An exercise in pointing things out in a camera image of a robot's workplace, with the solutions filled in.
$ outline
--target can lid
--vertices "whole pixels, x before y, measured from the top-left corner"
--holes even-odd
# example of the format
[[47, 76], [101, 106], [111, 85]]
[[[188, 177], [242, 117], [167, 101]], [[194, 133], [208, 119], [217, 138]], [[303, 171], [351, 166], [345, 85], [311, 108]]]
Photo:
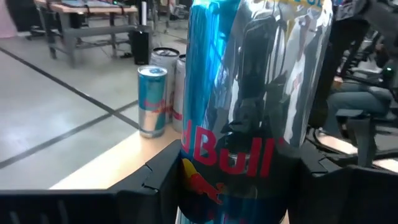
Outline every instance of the can lid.
[[138, 72], [142, 75], [147, 75], [151, 77], [159, 77], [167, 74], [167, 69], [155, 66], [155, 65], [145, 65], [138, 68]]
[[154, 53], [163, 56], [163, 57], [177, 57], [180, 55], [180, 52], [176, 49], [170, 48], [170, 47], [157, 47], [154, 48]]
[[187, 56], [187, 55], [185, 55], [185, 54], [180, 55], [180, 56], [178, 57], [178, 59], [179, 59], [180, 61], [182, 61], [182, 62], [185, 63], [186, 56]]

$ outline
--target concrete floor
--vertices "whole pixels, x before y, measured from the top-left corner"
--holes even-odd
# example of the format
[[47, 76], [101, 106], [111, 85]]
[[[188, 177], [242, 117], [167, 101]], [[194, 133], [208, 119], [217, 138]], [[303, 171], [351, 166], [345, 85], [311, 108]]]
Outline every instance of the concrete floor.
[[[186, 36], [171, 28], [155, 43], [185, 53]], [[0, 49], [0, 190], [47, 189], [137, 131], [132, 58], [112, 59], [111, 47], [81, 50], [72, 69], [60, 52], [50, 58], [44, 39], [0, 39]]]

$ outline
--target white can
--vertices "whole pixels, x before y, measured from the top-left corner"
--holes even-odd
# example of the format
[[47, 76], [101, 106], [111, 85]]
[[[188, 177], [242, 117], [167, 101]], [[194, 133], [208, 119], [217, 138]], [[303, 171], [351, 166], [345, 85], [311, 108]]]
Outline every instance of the white can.
[[150, 55], [149, 65], [156, 65], [167, 69], [167, 92], [166, 92], [166, 124], [172, 122], [174, 86], [175, 86], [175, 64], [180, 52], [168, 47], [154, 48]]
[[173, 128], [182, 132], [182, 105], [184, 99], [185, 55], [180, 55], [175, 66], [175, 91], [173, 106]]

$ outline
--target aluminum can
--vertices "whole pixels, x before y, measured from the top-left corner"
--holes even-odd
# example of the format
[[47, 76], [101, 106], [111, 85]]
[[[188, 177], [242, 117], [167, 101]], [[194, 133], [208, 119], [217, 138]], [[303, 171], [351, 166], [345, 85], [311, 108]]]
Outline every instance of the aluminum can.
[[331, 0], [194, 0], [180, 223], [280, 223], [333, 17]]
[[180, 55], [175, 66], [175, 89], [173, 104], [173, 128], [182, 132], [182, 105], [185, 82], [185, 54]]
[[179, 55], [180, 52], [178, 50], [169, 47], [154, 48], [150, 55], [150, 65], [160, 66], [167, 70], [166, 124], [172, 122], [175, 64]]
[[138, 68], [139, 132], [156, 138], [165, 131], [167, 70], [153, 65]]

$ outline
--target table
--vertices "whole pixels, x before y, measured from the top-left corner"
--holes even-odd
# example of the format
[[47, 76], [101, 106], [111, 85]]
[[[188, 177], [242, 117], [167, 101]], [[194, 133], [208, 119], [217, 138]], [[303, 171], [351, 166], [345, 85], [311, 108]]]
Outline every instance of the table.
[[[172, 141], [180, 139], [180, 137], [181, 134], [175, 132], [171, 126], [166, 127], [166, 132], [163, 136], [155, 139], [143, 138], [137, 131], [50, 189], [108, 189], [138, 170], [148, 160], [163, 150], [163, 148], [168, 146]], [[319, 136], [318, 140], [322, 144], [333, 147], [343, 153], [352, 154], [356, 152], [356, 148], [351, 144], [325, 134]], [[376, 161], [375, 164], [379, 167], [398, 172], [398, 162], [395, 160], [386, 159]], [[282, 224], [289, 224], [287, 216]]]
[[[78, 14], [86, 14], [88, 12], [85, 7], [68, 7], [64, 6], [58, 2], [50, 1], [49, 6], [47, 5], [46, 0], [34, 0], [37, 6], [37, 9], [40, 14], [40, 21], [45, 30], [47, 43], [50, 49], [50, 55], [52, 58], [56, 59], [56, 50], [59, 50], [68, 55], [68, 62], [71, 67], [74, 67], [75, 49], [88, 49], [92, 47], [102, 47], [105, 45], [112, 45], [113, 57], [116, 57], [116, 45], [128, 42], [128, 40], [116, 40], [116, 35], [118, 33], [130, 32], [132, 30], [136, 30], [137, 26], [135, 25], [135, 16], [134, 14], [138, 12], [135, 6], [124, 7], [124, 13], [128, 17], [128, 25], [116, 26], [114, 25], [114, 17], [115, 14], [121, 14], [122, 9], [119, 7], [92, 7], [90, 8], [90, 13], [109, 13], [109, 27], [93, 27], [93, 28], [84, 28], [84, 29], [73, 29], [70, 26], [69, 14], [70, 13], [78, 13]], [[52, 16], [50, 12], [56, 12], [60, 16], [60, 22], [62, 25], [62, 33], [63, 33], [63, 41], [64, 47], [59, 47], [54, 38], [54, 33], [51, 31], [49, 26], [50, 17]], [[76, 38], [79, 37], [91, 37], [96, 35], [111, 35], [110, 42], [104, 43], [95, 43], [90, 45], [81, 45], [79, 47], [76, 46]]]

